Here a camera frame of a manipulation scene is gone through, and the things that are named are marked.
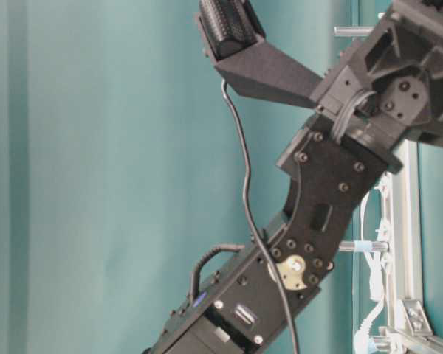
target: metal rod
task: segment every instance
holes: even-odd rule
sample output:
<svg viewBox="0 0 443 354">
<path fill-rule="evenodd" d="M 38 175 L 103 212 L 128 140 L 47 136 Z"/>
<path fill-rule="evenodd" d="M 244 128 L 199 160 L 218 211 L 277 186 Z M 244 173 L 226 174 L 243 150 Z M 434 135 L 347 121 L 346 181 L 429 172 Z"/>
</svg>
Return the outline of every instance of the metal rod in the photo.
<svg viewBox="0 0 443 354">
<path fill-rule="evenodd" d="M 340 244 L 340 252 L 387 252 L 389 244 L 383 241 L 343 241 Z"/>
<path fill-rule="evenodd" d="M 336 26 L 334 28 L 335 37 L 367 37 L 374 27 L 369 26 Z"/>
</svg>

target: hole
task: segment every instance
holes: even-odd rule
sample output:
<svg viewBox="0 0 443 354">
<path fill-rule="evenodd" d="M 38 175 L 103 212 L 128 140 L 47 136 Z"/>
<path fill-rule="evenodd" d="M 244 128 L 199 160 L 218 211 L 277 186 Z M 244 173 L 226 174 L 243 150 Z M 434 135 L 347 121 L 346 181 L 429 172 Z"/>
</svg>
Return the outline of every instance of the hole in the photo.
<svg viewBox="0 0 443 354">
<path fill-rule="evenodd" d="M 333 207 L 331 205 L 317 204 L 314 208 L 310 228 L 315 231 L 326 232 L 332 212 Z"/>
</svg>

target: black screw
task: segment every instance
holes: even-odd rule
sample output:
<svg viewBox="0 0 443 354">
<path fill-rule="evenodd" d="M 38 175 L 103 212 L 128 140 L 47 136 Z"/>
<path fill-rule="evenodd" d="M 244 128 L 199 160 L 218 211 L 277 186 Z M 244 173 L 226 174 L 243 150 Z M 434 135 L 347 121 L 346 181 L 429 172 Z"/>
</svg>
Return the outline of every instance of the black screw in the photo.
<svg viewBox="0 0 443 354">
<path fill-rule="evenodd" d="M 385 104 L 385 110 L 386 111 L 392 111 L 394 109 L 396 105 L 394 104 L 394 102 L 389 101 Z"/>
<path fill-rule="evenodd" d="M 301 164 L 303 164 L 309 160 L 309 156 L 306 153 L 296 153 L 295 158 Z"/>
<path fill-rule="evenodd" d="M 358 173 L 364 172 L 366 166 L 362 162 L 357 162 L 354 164 L 354 170 Z"/>
<path fill-rule="evenodd" d="M 281 250 L 278 248 L 272 249 L 272 256 L 274 258 L 279 258 L 281 256 Z"/>
<path fill-rule="evenodd" d="M 313 266 L 315 268 L 322 268 L 323 267 L 323 261 L 320 258 L 315 258 L 313 260 Z"/>
<path fill-rule="evenodd" d="M 238 278 L 238 284 L 241 285 L 241 286 L 248 285 L 248 278 L 246 278 L 244 275 L 240 276 Z"/>
<path fill-rule="evenodd" d="M 411 85 L 408 81 L 404 81 L 404 82 L 400 83 L 400 85 L 399 85 L 400 91 L 404 91 L 404 92 L 408 91 L 408 89 L 410 87 L 411 87 Z"/>
<path fill-rule="evenodd" d="M 318 282 L 320 282 L 320 280 L 318 279 L 318 277 L 317 277 L 316 275 L 314 275 L 314 274 L 311 274 L 311 275 L 310 275 L 310 277 L 309 277 L 309 281 L 310 281 L 310 283 L 313 284 L 313 285 L 317 285 Z"/>
<path fill-rule="evenodd" d="M 338 189 L 340 190 L 340 192 L 346 193 L 349 191 L 349 184 L 342 182 L 338 185 Z"/>
<path fill-rule="evenodd" d="M 311 245 L 310 243 L 307 243 L 303 249 L 305 249 L 305 252 L 307 253 L 313 253 L 313 251 L 315 250 L 314 246 Z"/>
<path fill-rule="evenodd" d="M 315 133 L 313 135 L 313 139 L 316 142 L 322 142 L 323 141 L 323 134 L 320 131 L 318 131 L 317 133 Z"/>
<path fill-rule="evenodd" d="M 295 242 L 295 240 L 290 238 L 287 240 L 287 247 L 289 247 L 290 249 L 294 249 L 295 247 L 297 247 L 297 243 Z"/>
</svg>

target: white cable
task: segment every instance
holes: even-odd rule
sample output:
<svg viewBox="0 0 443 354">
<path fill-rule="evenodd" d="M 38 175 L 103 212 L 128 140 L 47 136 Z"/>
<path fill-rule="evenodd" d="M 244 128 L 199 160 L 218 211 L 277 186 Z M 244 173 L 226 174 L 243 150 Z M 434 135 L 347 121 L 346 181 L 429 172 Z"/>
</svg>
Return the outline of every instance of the white cable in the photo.
<svg viewBox="0 0 443 354">
<path fill-rule="evenodd" d="M 360 237 L 361 241 L 364 241 L 364 225 L 365 225 L 365 213 L 369 200 L 369 193 L 365 195 L 360 205 Z M 369 291 L 371 293 L 371 300 L 377 302 L 376 306 L 363 320 L 360 329 L 354 335 L 354 351 L 356 354 L 372 354 L 377 351 L 372 338 L 369 334 L 374 320 L 381 314 L 385 304 L 385 292 L 384 283 L 382 281 L 382 264 L 381 254 L 375 253 L 374 256 L 371 253 L 365 254 L 368 266 L 371 269 L 371 276 L 369 277 Z"/>
</svg>

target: metal bracket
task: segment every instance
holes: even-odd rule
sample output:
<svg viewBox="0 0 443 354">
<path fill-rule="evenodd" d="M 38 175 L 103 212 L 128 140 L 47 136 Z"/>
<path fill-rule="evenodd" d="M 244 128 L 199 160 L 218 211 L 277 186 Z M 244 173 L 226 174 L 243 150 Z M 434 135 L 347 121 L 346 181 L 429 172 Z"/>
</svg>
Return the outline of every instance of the metal bracket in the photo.
<svg viewBox="0 0 443 354">
<path fill-rule="evenodd" d="M 413 337 L 430 337 L 433 331 L 419 300 L 402 300 L 405 318 Z"/>
</svg>

